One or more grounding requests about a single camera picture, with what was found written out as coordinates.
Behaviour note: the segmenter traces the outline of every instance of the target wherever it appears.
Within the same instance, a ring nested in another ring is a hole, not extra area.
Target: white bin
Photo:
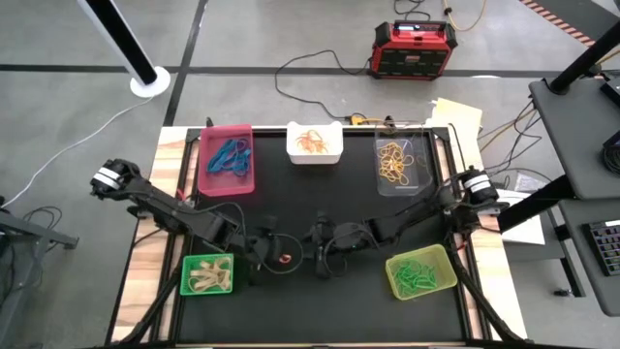
[[[308,140],[309,132],[312,141],[322,143],[306,142],[310,145],[304,148],[301,138],[305,136]],[[340,160],[343,147],[342,124],[338,121],[329,125],[299,125],[291,121],[287,125],[287,152],[296,165],[335,164]]]

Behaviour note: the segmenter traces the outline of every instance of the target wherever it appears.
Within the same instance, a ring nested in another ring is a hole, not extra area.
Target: portable generator
[[[375,28],[370,75],[377,79],[436,79],[455,47],[454,29],[444,21],[384,22]]]

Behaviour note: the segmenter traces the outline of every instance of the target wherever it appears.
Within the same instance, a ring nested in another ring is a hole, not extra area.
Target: keyboard
[[[590,242],[607,276],[620,275],[620,220],[590,223]]]

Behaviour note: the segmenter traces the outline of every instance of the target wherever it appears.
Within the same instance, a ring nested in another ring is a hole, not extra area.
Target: wooden table frame
[[[257,129],[273,129],[273,127],[258,127]],[[150,181],[156,187],[171,194],[176,195],[178,188],[183,188],[183,195],[189,195],[194,192],[194,175],[196,173],[196,165],[198,159],[198,142],[190,142],[187,139],[187,127],[166,127],[162,129],[160,139],[158,141],[155,161],[150,176]],[[461,140],[467,139],[459,133]],[[462,141],[462,146],[472,146],[471,142]],[[458,165],[460,161],[453,161],[452,147],[444,147],[441,140],[436,140],[438,149],[438,158],[442,168],[442,174],[446,178],[449,174],[456,171],[462,171],[462,165]],[[476,164],[478,159],[467,161],[467,163]],[[486,226],[496,226],[494,219],[482,217],[483,224]],[[135,239],[156,229],[152,220],[142,220],[139,222],[135,233]],[[122,339],[134,327],[136,322],[144,314],[145,310],[155,299],[159,285],[164,272],[170,273],[174,268],[178,257],[180,256],[183,245],[183,236],[175,237],[166,233],[157,234],[130,251],[129,261],[126,268],[125,277],[122,280],[117,303],[112,313],[110,328],[108,329],[107,342]],[[468,268],[472,267],[475,281],[479,282],[485,296],[493,305],[500,316],[506,321],[511,329],[525,337],[525,329],[522,323],[516,293],[512,285],[512,277],[508,267],[508,260],[504,252],[504,246],[501,236],[496,233],[490,233],[483,230],[474,232],[471,236],[470,246],[472,249],[464,249],[459,251],[459,256],[463,265]],[[171,255],[171,259],[165,260],[164,256]],[[476,308],[469,292],[463,289],[465,293],[465,301],[467,304],[468,325],[471,328],[471,338],[498,338],[497,334],[491,330],[489,332],[488,324],[481,321],[481,312]],[[174,299],[178,297],[177,292],[170,295],[161,316],[161,321],[155,323],[160,329],[157,332],[150,332],[144,337],[144,340],[166,340],[169,334],[175,335],[176,329],[171,329],[171,318],[177,316],[172,314],[172,305]],[[343,345],[344,343],[329,344],[332,346]],[[367,345],[428,345],[429,343],[365,343]],[[456,345],[461,343],[433,343],[442,345]]]

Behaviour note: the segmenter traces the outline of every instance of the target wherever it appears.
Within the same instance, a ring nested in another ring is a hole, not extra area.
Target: pink bin
[[[227,140],[246,139],[250,144],[250,169],[244,176],[233,172],[208,173],[206,166]],[[212,126],[201,131],[198,190],[206,196],[247,194],[254,191],[254,139],[252,125]]]

